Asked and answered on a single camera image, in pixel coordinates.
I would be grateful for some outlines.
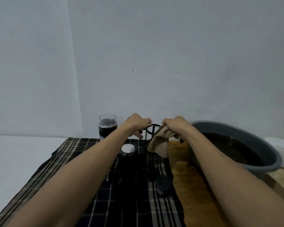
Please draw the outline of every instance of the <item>person's left hand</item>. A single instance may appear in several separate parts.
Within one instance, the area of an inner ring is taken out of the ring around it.
[[[142,118],[139,114],[134,113],[129,116],[122,125],[126,126],[130,130],[129,136],[135,135],[142,139],[142,130],[149,124],[151,124],[150,118]]]

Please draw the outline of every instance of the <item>white floor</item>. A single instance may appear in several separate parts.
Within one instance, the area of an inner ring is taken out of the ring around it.
[[[65,139],[0,136],[0,211]]]

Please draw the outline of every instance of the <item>hand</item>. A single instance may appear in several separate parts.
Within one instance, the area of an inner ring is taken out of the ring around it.
[[[131,116],[129,116],[125,122],[122,124],[123,126],[127,127],[130,131],[130,135],[135,135],[138,138],[142,139],[143,135],[142,130],[147,127],[149,124],[151,124],[150,118],[142,118],[139,114],[134,113]]]
[[[177,116],[174,119],[163,119],[162,124],[167,125],[172,132],[177,133],[181,137],[183,137],[185,132],[192,127],[182,116]]]

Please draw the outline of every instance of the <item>forearm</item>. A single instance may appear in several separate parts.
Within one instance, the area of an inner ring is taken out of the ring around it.
[[[219,151],[194,127],[187,129],[183,137],[235,226],[284,226],[284,200],[278,194]]]
[[[104,140],[71,160],[15,215],[8,226],[74,226],[129,135],[129,129],[121,125]]]

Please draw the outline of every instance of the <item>plaid tablecloth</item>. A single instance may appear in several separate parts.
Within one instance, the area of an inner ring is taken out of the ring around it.
[[[27,201],[65,164],[79,154],[96,144],[98,139],[68,138],[53,152],[52,156],[43,163],[27,184],[15,195],[0,213],[0,227],[5,226]],[[138,149],[137,164],[155,166],[161,175],[173,178],[168,159],[157,154],[149,154],[144,149],[144,140],[127,140]],[[118,202],[115,198],[113,178],[118,169],[117,157],[110,168],[109,181],[103,181],[97,194],[90,202],[76,227],[110,227],[110,226],[147,226],[147,227],[176,227],[185,226],[183,208],[171,189],[170,195],[161,198],[156,194],[155,184],[148,182],[139,173],[134,172],[128,183],[126,202]]]

